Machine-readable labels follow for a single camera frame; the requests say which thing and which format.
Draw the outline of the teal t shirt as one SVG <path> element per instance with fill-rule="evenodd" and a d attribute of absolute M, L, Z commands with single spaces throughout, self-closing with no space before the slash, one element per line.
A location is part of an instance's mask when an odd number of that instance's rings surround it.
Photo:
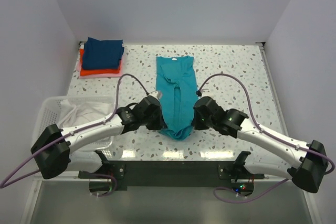
<path fill-rule="evenodd" d="M 182 141 L 193 130 L 193 106 L 198 101 L 194 57 L 157 57 L 156 89 L 161 91 L 160 104 L 166 128 L 161 133 Z"/>

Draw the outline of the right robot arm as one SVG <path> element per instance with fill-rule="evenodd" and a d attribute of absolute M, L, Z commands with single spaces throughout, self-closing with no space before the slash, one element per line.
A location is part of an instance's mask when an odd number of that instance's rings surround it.
<path fill-rule="evenodd" d="M 234 165 L 239 178 L 250 174 L 274 175 L 291 180 L 309 193 L 317 193 L 326 174 L 328 160 L 324 145 L 290 138 L 258 124 L 237 109 L 224 110 L 211 97 L 202 97 L 194 105 L 192 125 L 196 130 L 214 129 L 221 135 L 231 136 L 255 144 L 284 160 L 284 164 L 262 164 L 245 159 Z"/>

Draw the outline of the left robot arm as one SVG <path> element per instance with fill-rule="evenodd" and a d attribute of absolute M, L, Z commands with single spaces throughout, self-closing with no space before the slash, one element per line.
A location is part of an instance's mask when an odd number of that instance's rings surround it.
<path fill-rule="evenodd" d="M 99 120 L 83 125 L 63 129 L 56 124 L 46 127 L 31 147 L 42 177 L 52 179 L 67 170 L 105 177 L 109 171 L 107 159 L 97 151 L 81 152 L 81 148 L 107 137 L 137 131 L 142 126 L 148 130 L 165 128 L 161 96 L 159 91 L 154 91 L 133 108 L 120 107 Z"/>

